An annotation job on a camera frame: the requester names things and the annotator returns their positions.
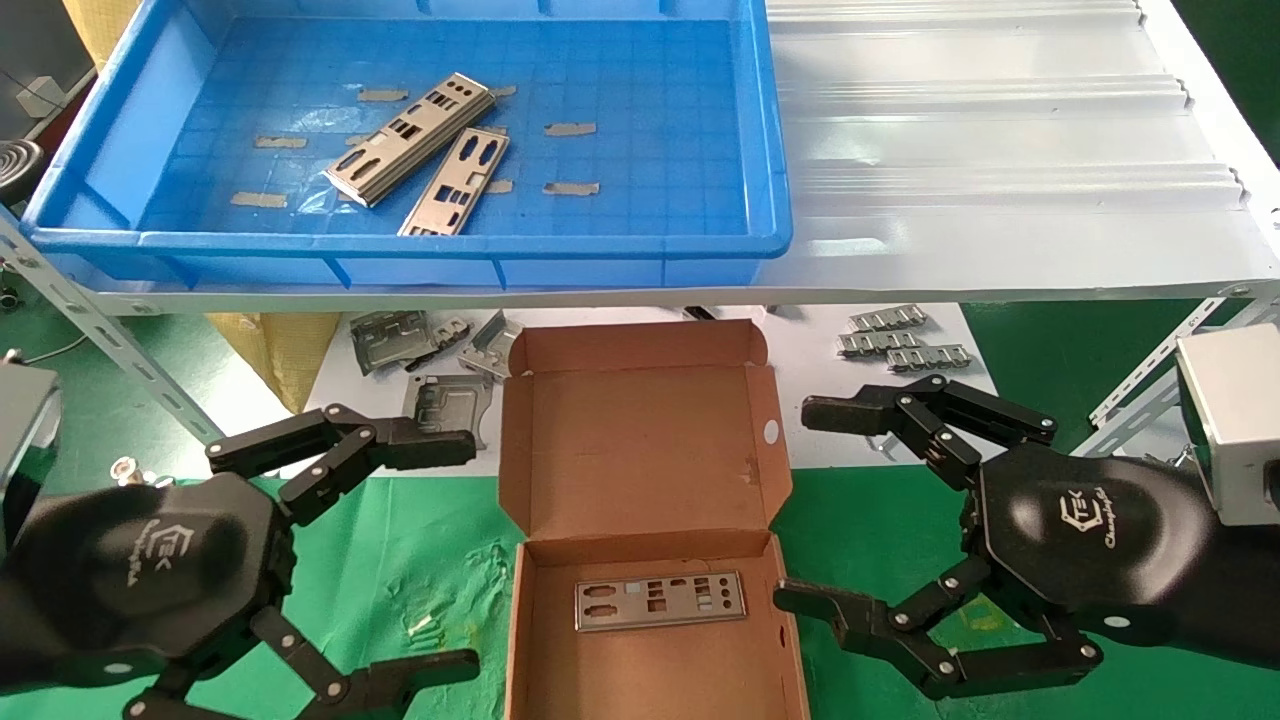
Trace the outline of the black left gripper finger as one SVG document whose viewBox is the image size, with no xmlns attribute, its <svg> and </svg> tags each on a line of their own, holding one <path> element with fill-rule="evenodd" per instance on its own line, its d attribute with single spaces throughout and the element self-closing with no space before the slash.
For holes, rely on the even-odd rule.
<svg viewBox="0 0 1280 720">
<path fill-rule="evenodd" d="M 425 430 L 407 416 L 370 418 L 340 404 L 206 447 L 214 473 L 246 479 L 307 460 L 310 465 L 279 489 L 278 500 L 285 516 L 301 527 L 319 519 L 380 468 L 453 468 L 476 456 L 471 430 Z"/>
</svg>

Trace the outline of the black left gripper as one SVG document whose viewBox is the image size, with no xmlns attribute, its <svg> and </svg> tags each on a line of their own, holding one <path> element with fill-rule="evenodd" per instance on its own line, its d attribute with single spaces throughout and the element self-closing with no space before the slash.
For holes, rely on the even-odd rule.
<svg viewBox="0 0 1280 720">
<path fill-rule="evenodd" d="M 259 641 L 314 692 L 298 719 L 403 719 L 420 691 L 477 678 L 474 650 L 340 675 L 279 610 L 296 561 L 284 512 L 230 474 L 37 498 L 3 559 L 3 691 L 161 673 L 124 719 L 232 719 L 186 696 Z"/>
</svg>

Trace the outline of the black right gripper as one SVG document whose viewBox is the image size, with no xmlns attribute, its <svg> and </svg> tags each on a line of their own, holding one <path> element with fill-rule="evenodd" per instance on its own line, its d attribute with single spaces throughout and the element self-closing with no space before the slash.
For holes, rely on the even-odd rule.
<svg viewBox="0 0 1280 720">
<path fill-rule="evenodd" d="M 1105 659 L 1082 632 L 1256 667 L 1279 662 L 1275 525 L 1230 527 L 1197 474 L 1134 457 L 1076 457 L 1051 416 L 943 375 L 809 396 L 809 430 L 892 436 L 948 487 L 974 487 L 968 557 L 899 605 L 777 582 L 773 605 L 827 623 L 837 646 L 892 665 L 928 700 L 1074 685 Z M 986 462 L 957 433 L 1004 448 Z M 1038 643 L 951 652 L 931 630 L 987 594 Z"/>
</svg>

